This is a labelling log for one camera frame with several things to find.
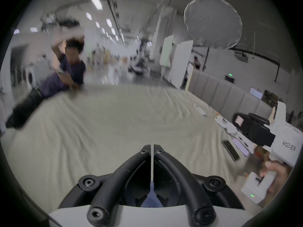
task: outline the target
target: dark hair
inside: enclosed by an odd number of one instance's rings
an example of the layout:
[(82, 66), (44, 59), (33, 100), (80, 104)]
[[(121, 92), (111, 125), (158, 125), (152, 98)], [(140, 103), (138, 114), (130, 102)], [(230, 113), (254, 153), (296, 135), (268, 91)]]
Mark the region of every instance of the dark hair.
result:
[(66, 48), (77, 48), (79, 54), (83, 51), (84, 44), (80, 43), (77, 40), (68, 40), (66, 43)]

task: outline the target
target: white bed sheet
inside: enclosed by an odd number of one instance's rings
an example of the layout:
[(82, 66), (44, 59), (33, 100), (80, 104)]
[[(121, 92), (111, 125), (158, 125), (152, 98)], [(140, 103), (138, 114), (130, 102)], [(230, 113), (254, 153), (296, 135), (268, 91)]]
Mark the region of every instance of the white bed sheet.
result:
[(221, 144), (231, 138), (215, 116), (192, 93), (173, 88), (87, 87), (45, 100), (1, 142), (22, 188), (50, 213), (79, 178), (112, 173), (146, 144), (161, 145), (192, 173), (218, 175), (232, 186), (246, 158), (236, 149), (240, 160), (231, 159)]

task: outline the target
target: white board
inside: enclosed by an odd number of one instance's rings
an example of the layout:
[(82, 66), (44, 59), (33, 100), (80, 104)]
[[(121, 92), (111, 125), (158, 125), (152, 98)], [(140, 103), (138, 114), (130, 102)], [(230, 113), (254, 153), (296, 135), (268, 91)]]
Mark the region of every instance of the white board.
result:
[(160, 65), (161, 66), (167, 66), (170, 67), (170, 62), (169, 62), (169, 55), (172, 50), (172, 41), (174, 39), (174, 36), (168, 36), (164, 39), (163, 42), (163, 47), (162, 47), (162, 53), (160, 57)]
[(176, 47), (175, 56), (172, 61), (171, 82), (177, 89), (180, 89), (182, 85), (191, 54), (192, 44), (193, 40), (189, 40), (178, 44)]

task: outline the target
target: white controller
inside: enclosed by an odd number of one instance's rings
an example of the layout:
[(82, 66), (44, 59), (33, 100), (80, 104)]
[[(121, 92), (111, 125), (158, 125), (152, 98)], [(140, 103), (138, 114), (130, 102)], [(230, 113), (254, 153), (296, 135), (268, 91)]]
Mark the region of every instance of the white controller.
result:
[(245, 180), (241, 191), (254, 203), (259, 203), (265, 198), (267, 189), (270, 187), (275, 177), (276, 172), (272, 171), (268, 171), (267, 176), (263, 179), (256, 173), (251, 172)]

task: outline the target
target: dark purple shirt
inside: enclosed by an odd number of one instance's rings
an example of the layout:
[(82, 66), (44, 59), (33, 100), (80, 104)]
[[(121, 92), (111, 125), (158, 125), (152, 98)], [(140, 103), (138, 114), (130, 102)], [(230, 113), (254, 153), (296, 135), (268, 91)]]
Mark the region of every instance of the dark purple shirt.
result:
[[(60, 68), (63, 71), (67, 71), (70, 75), (73, 81), (79, 85), (83, 84), (83, 74), (85, 71), (85, 64), (83, 61), (80, 63), (74, 64), (70, 66), (70, 64), (67, 61), (67, 58), (65, 54), (62, 55), (62, 57), (59, 59), (60, 61)], [(69, 89), (68, 85), (65, 85), (61, 79), (59, 78), (58, 74), (55, 72), (50, 77), (48, 77), (44, 82), (42, 82), (40, 86), (41, 95), (43, 97), (51, 97), (55, 94), (66, 91)]]

